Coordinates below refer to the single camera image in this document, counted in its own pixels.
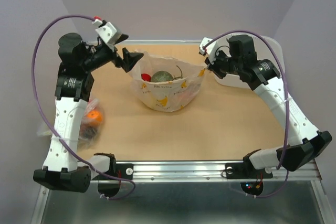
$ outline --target table top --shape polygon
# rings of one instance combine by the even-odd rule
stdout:
[[[202,63],[198,45],[124,45]],[[112,153],[119,161],[242,159],[260,148],[282,145],[284,131],[254,92],[218,84],[206,73],[201,90],[185,108],[159,112],[146,107],[130,89],[131,77],[113,64],[93,72],[92,94],[104,109],[104,125],[95,143],[78,150],[89,159]]]

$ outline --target white plastic container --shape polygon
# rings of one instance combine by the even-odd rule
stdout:
[[[246,33],[234,33],[234,34],[224,36],[222,39],[220,39],[221,42],[219,44],[220,45],[228,45],[228,42],[226,41],[227,39],[229,39],[232,36],[241,35],[241,34],[246,34]],[[277,69],[279,69],[273,55],[271,54],[270,50],[265,45],[265,43],[262,42],[259,38],[255,37],[251,34],[247,34],[247,35],[251,36],[253,38],[254,47],[255,47],[255,51],[257,52],[258,60],[268,59],[268,60],[273,62],[273,64],[277,67]],[[276,40],[274,40],[272,38],[269,38],[267,36],[263,36],[263,38],[266,39],[266,41],[271,45],[272,49],[276,53],[276,55],[277,55],[277,57],[278,57],[278,59],[281,63],[281,66],[282,66],[283,70],[285,71],[285,64],[284,64],[284,61],[283,61],[284,57],[282,55],[282,48],[281,48],[280,44]],[[228,48],[222,47],[221,50],[223,50],[227,55],[229,55]],[[226,77],[224,77],[223,79],[220,79],[217,76],[215,76],[215,79],[221,85],[249,89],[249,86],[246,83],[242,82],[239,79],[239,76],[235,76],[233,74],[227,74]]]

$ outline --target black wire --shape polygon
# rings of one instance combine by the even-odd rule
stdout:
[[[217,52],[218,52],[218,50],[219,50],[220,48],[222,48],[222,47],[227,47],[227,48],[230,50],[230,47],[227,46],[227,45],[220,46],[220,47],[218,47],[217,50],[215,51],[215,55],[216,55],[216,56],[217,56]]]

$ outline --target white plastic bag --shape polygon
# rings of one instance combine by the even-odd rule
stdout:
[[[180,76],[180,70],[176,66],[182,70],[182,79],[165,82],[148,82],[141,79],[142,73],[153,76],[157,71],[167,71],[172,76]],[[198,94],[205,67],[205,64],[194,65],[172,57],[150,56],[144,52],[144,56],[129,72],[133,78],[131,89],[146,106],[154,110],[180,110]]]

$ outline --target white cable tie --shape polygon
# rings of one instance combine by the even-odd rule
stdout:
[[[283,105],[284,103],[289,102],[292,99],[293,99],[293,97],[289,97],[289,98],[283,100],[282,102],[280,102],[279,104],[276,104],[275,106],[273,106],[272,108],[270,108],[270,110],[272,111],[272,110],[276,109],[277,107]]]

